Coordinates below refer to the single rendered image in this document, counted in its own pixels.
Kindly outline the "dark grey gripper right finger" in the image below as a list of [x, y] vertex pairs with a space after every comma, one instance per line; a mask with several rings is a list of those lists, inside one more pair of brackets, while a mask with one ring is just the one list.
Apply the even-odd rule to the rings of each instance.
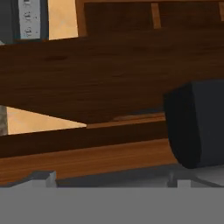
[[201, 179], [190, 173], [172, 172], [169, 174], [167, 186], [172, 188], [223, 188], [223, 185]]

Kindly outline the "dark brown wooden cabinet door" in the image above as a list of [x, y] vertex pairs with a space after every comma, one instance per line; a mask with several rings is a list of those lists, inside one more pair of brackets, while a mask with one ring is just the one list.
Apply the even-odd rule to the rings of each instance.
[[163, 93], [215, 78], [224, 28], [0, 45], [0, 105], [81, 123], [159, 108]]

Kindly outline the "black rounded block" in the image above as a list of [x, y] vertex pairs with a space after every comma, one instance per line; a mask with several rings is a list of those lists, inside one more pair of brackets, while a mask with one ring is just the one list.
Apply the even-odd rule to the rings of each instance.
[[164, 94], [171, 151], [188, 169], [224, 165], [224, 80], [191, 81]]

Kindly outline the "brown wooden cabinet frame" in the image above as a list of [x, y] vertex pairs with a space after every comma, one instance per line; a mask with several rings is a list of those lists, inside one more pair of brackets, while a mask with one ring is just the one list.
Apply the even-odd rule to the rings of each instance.
[[55, 171], [65, 179], [175, 162], [163, 112], [85, 128], [0, 136], [0, 185], [34, 171]]

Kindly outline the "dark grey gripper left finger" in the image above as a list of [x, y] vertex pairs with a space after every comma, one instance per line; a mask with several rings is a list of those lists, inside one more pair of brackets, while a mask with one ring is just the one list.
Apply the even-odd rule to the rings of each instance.
[[33, 171], [27, 177], [8, 183], [6, 187], [56, 187], [56, 171]]

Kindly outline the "brown wooden cupboard run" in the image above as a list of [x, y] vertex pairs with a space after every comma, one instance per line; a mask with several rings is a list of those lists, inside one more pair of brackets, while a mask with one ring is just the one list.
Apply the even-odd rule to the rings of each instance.
[[74, 0], [80, 36], [224, 26], [224, 0]]

